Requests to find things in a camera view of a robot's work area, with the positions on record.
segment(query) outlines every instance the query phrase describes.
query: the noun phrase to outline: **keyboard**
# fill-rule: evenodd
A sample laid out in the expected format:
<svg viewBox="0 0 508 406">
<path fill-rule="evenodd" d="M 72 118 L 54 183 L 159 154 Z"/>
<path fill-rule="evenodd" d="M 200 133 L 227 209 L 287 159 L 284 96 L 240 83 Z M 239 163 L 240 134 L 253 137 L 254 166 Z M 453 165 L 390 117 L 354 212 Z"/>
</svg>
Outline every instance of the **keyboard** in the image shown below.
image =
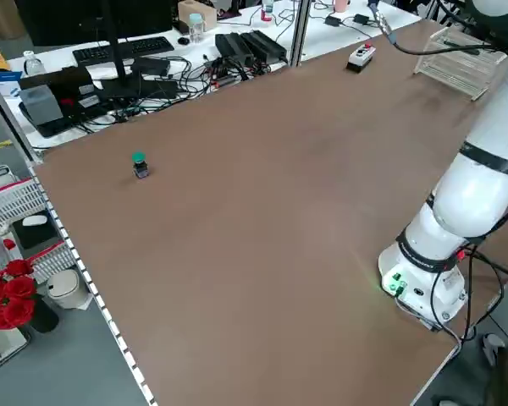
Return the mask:
<svg viewBox="0 0 508 406">
<path fill-rule="evenodd" d="M 121 42 L 119 47 L 122 59 L 143 57 L 145 55 L 168 52 L 175 49 L 163 36 L 147 38 L 145 40 Z M 74 51 L 73 54 L 78 66 L 98 65 L 99 63 L 113 61 L 111 57 L 111 47 L 109 45 L 79 49 Z"/>
</svg>

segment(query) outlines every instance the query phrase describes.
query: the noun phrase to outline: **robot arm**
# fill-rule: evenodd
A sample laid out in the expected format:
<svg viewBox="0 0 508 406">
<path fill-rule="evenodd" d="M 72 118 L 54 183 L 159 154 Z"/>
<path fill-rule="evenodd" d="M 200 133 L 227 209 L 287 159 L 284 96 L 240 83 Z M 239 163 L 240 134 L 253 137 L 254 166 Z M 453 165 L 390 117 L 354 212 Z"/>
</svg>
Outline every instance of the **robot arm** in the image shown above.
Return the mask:
<svg viewBox="0 0 508 406">
<path fill-rule="evenodd" d="M 378 1 L 368 4 L 381 31 L 402 50 Z M 508 0 L 470 0 L 467 7 L 494 43 L 508 44 Z M 430 199 L 378 258 L 383 289 L 430 326 L 444 328 L 467 302 L 457 254 L 507 220 L 508 73 Z"/>
</svg>

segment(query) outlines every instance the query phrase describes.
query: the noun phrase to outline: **white desk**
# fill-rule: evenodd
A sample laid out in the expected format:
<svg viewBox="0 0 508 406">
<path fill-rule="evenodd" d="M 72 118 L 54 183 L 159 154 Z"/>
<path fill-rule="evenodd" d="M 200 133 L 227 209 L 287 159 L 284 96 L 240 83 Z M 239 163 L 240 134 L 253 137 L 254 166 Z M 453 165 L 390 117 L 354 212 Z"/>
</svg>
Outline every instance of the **white desk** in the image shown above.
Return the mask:
<svg viewBox="0 0 508 406">
<path fill-rule="evenodd" d="M 409 14 L 403 10 L 390 6 L 386 3 L 379 4 L 380 10 L 386 16 L 387 20 L 391 24 L 394 29 L 413 24 L 417 22 L 420 18 L 414 14 Z M 275 19 L 271 23 L 266 23 L 260 20 L 260 7 L 250 7 L 241 10 L 242 15 L 240 17 L 234 19 L 227 19 L 223 21 L 222 24 L 218 24 L 214 30 L 208 31 L 205 36 L 205 39 L 200 44 L 190 44 L 189 46 L 183 47 L 177 43 L 177 40 L 182 36 L 178 31 L 171 30 L 166 31 L 164 33 L 155 34 L 151 36 L 161 36 L 164 35 L 169 42 L 174 46 L 175 50 L 172 52 L 160 53 L 155 56 L 167 57 L 167 56 L 181 56 L 183 58 L 188 59 L 192 62 L 192 67 L 196 68 L 203 64 L 203 55 L 207 55 L 209 59 L 214 59 L 220 56 L 217 48 L 214 45 L 214 36 L 216 34 L 227 34 L 230 32 L 247 32 L 250 30 L 261 30 L 267 36 L 276 39 L 283 30 L 286 29 L 290 25 L 288 21 L 282 21 L 280 23 L 280 18 L 278 14 L 285 9 L 289 9 L 288 13 L 284 13 L 283 16 L 292 15 L 292 9 L 297 11 L 297 3 L 292 2 L 291 0 L 282 0 L 280 2 L 276 2 L 274 4 L 274 14 Z M 316 10 L 314 6 L 311 9 L 311 17 L 325 17 L 326 15 L 331 13 L 331 9 L 325 10 Z M 246 25 L 232 25 L 230 23 L 242 23 L 248 24 L 253 13 L 256 15 L 252 18 L 251 26 Z M 367 8 L 367 2 L 365 0 L 352 0 L 351 5 L 348 7 L 345 13 L 335 14 L 335 17 L 340 19 L 344 19 L 346 17 L 354 16 L 355 14 L 364 14 L 371 15 L 370 10 Z M 348 25 L 354 25 L 354 23 L 349 20 L 347 21 Z M 354 25 L 360 28 L 365 33 L 370 36 L 378 36 L 380 35 L 380 30 L 378 28 Z M 292 38 L 294 35 L 294 25 L 288 28 L 284 34 L 282 34 L 279 38 L 279 44 L 290 50 Z M 140 39 L 140 38 L 148 38 L 151 36 L 140 36 L 136 38 L 130 38 L 130 40 Z M 365 41 L 367 39 L 366 36 L 361 34 L 360 32 L 353 30 L 352 28 L 347 28 L 344 26 L 341 27 L 332 27 L 326 25 L 322 19 L 312 18 L 309 19 L 306 33 L 306 41 L 303 47 L 303 60 L 307 60 L 310 58 L 315 58 L 325 53 L 329 53 L 340 49 L 342 47 L 348 47 L 351 44 Z M 105 41 L 100 41 L 100 44 L 106 44 Z M 58 71 L 62 68 L 68 66 L 76 66 L 76 62 L 72 51 L 75 49 L 81 49 L 86 47 L 96 47 L 97 44 L 95 42 L 86 43 L 82 45 L 77 45 L 73 47 L 65 47 L 62 49 L 58 49 L 50 52 L 43 52 L 38 54 L 38 57 L 44 63 L 47 72 Z M 23 70 L 24 59 L 16 58 L 9 61 L 12 70 Z M 184 65 L 183 63 L 172 63 L 170 73 L 179 72 Z M 284 66 L 282 63 L 272 66 L 272 69 L 279 69 Z M 93 75 L 93 77 L 98 76 L 98 70 L 101 72 L 102 68 L 108 70 L 112 68 L 112 63 L 105 63 L 102 65 L 91 66 L 89 67 L 89 72 Z M 54 146 L 58 146 L 69 142 L 71 140 L 75 140 L 86 135 L 80 129 L 71 129 L 65 131 L 61 134 L 55 135 L 51 138 L 44 138 L 40 135 L 40 133 L 26 120 L 19 109 L 20 98 L 6 98 L 9 108 L 13 112 L 14 116 L 19 121 L 21 128 L 26 133 L 26 136 L 31 143 L 31 145 L 35 148 L 50 148 Z M 104 122 L 104 118 L 99 118 L 98 122 Z M 105 127 L 103 126 L 90 126 L 87 125 L 90 129 L 94 131 L 98 131 Z"/>
</svg>

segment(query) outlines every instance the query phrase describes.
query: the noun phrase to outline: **control box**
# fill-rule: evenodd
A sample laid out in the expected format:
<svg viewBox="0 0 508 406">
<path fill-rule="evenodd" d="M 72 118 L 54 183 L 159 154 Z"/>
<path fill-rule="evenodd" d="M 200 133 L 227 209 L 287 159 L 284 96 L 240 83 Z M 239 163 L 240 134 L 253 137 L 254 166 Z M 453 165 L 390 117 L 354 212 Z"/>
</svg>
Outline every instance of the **control box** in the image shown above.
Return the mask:
<svg viewBox="0 0 508 406">
<path fill-rule="evenodd" d="M 350 55 L 346 68 L 360 73 L 373 60 L 375 52 L 376 48 L 369 42 L 363 44 Z"/>
</svg>

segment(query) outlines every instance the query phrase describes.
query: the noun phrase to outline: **brown table surface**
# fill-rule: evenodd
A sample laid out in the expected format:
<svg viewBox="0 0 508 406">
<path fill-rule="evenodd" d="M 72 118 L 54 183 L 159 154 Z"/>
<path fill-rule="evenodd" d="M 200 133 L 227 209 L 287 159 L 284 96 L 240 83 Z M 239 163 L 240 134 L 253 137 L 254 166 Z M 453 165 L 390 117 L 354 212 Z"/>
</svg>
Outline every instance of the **brown table surface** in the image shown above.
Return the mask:
<svg viewBox="0 0 508 406">
<path fill-rule="evenodd" d="M 422 49 L 437 29 L 399 41 Z M 73 141 L 36 169 L 159 404 L 403 405 L 450 352 L 380 289 L 377 258 L 481 103 L 373 43 L 361 74 L 344 70 L 351 46 Z M 508 266 L 508 225 L 484 252 Z M 497 285 L 477 272 L 478 315 Z"/>
</svg>

